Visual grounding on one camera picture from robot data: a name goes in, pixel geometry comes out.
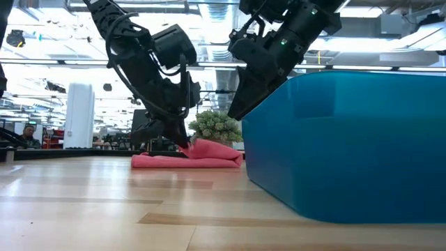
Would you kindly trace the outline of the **pink microfiber towel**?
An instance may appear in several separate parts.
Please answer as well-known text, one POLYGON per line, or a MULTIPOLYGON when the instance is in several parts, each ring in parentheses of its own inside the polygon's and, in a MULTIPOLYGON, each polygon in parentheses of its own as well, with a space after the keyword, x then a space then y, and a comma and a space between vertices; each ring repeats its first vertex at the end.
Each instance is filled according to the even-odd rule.
POLYGON ((196 139, 186 149, 180 148, 185 158, 170 156, 149 156, 147 153, 133 155, 133 169, 149 168, 233 168, 243 163, 243 154, 229 146, 206 139, 196 139))

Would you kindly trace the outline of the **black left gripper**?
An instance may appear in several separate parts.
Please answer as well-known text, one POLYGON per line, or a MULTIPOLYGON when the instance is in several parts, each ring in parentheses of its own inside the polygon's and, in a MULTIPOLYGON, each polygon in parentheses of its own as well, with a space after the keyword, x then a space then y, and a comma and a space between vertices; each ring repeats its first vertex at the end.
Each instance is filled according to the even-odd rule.
MULTIPOLYGON (((180 55, 180 68, 177 73, 186 72, 186 60, 180 55)), ((141 124, 130 133, 130 141, 137 145, 149 142, 162 134, 168 140, 187 149, 190 138, 187 136, 184 118, 189 107, 172 107, 164 100, 166 77, 162 76, 160 65, 149 52, 125 52, 117 56, 117 74, 139 99, 154 120, 141 124)))

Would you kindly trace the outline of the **red tool cart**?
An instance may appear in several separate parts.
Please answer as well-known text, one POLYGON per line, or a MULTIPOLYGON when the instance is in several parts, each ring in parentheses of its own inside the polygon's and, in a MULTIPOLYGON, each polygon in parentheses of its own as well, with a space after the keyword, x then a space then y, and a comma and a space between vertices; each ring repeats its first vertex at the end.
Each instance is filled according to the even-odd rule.
POLYGON ((64 130, 44 130, 43 149, 63 149, 64 130))

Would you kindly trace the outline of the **person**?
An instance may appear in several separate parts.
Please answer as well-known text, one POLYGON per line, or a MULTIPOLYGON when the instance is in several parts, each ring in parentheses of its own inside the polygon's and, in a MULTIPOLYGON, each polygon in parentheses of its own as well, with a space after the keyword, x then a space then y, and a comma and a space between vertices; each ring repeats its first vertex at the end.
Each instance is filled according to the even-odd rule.
POLYGON ((26 125, 22 131, 20 137, 26 142, 26 147, 28 149, 40 149, 41 143, 33 135, 35 128, 32 125, 26 125))

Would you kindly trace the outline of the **artificial green potted plant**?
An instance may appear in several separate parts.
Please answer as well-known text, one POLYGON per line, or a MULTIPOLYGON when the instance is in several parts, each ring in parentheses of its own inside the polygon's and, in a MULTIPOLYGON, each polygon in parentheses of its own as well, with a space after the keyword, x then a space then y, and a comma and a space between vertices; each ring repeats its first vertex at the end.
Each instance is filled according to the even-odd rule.
POLYGON ((194 131, 196 138, 227 146, 243 141, 237 120, 224 112, 207 110, 198 113, 195 120, 189 123, 189 129, 194 131))

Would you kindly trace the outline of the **black dome ceiling device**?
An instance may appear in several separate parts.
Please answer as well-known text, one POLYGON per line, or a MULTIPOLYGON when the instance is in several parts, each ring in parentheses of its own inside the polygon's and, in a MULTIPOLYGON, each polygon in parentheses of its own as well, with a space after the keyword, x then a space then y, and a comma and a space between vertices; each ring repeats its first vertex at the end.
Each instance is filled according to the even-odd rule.
POLYGON ((13 29, 6 37, 6 42, 13 47, 24 47, 26 44, 23 30, 13 29))

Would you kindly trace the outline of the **black computer monitor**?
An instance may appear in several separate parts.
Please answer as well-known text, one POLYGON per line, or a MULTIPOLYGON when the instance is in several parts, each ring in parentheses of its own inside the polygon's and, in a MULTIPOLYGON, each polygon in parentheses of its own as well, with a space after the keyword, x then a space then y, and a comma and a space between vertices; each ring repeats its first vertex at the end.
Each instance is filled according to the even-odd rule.
POLYGON ((146 109, 136 109, 133 111, 131 132, 136 131, 141 125, 148 123, 150 119, 146 109))

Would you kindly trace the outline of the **teal plastic bin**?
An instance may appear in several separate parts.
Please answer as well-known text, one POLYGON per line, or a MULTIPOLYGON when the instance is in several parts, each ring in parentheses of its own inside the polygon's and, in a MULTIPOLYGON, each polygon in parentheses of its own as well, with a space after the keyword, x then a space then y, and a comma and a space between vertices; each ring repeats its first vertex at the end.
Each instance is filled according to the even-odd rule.
POLYGON ((446 223, 446 77, 294 77, 243 121, 247 175, 306 218, 446 223))

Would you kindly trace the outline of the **white rounded pillar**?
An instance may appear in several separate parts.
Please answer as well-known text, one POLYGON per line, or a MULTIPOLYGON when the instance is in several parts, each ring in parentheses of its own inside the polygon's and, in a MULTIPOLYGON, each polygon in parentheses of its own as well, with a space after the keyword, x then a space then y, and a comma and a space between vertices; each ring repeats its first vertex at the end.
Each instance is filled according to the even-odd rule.
POLYGON ((70 83, 63 138, 65 149, 93 146, 94 102, 95 92, 91 84, 70 83))

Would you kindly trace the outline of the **black metal table frame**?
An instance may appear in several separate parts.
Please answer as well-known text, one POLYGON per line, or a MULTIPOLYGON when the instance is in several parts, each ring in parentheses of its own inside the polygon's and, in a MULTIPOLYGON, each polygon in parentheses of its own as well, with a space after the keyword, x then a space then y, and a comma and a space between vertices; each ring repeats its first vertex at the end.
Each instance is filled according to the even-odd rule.
POLYGON ((100 150, 100 149, 0 149, 0 162, 7 161, 11 152, 13 160, 41 160, 53 158, 80 158, 92 156, 132 157, 139 151, 100 150))

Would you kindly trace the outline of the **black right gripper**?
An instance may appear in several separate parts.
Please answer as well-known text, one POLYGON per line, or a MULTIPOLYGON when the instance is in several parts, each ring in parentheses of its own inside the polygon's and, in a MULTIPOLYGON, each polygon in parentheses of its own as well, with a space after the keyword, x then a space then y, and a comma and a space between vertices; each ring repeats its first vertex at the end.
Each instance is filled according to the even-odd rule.
POLYGON ((295 0, 276 32, 266 36, 264 47, 272 56, 266 80, 250 68, 237 67, 238 88, 227 115, 240 121, 278 89, 303 60, 309 46, 325 32, 331 36, 342 28, 337 9, 344 0, 295 0))

